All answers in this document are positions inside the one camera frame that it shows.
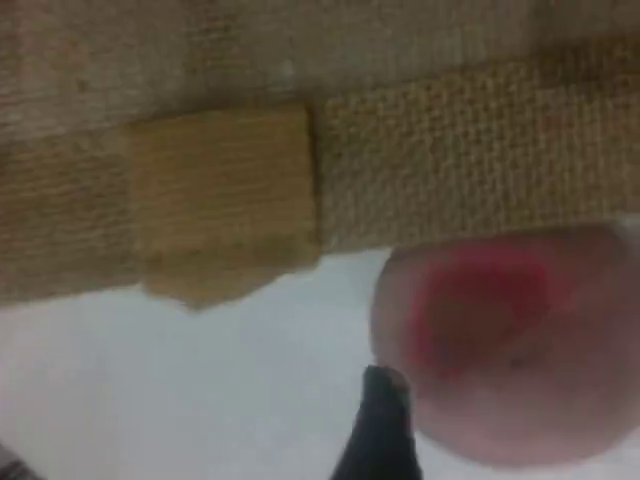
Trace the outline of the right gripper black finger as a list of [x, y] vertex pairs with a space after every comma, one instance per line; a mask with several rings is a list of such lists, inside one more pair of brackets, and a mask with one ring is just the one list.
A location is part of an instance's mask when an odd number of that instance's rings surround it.
[[334, 467], [334, 480], [423, 477], [411, 425], [408, 390], [398, 373], [370, 365], [354, 425]]

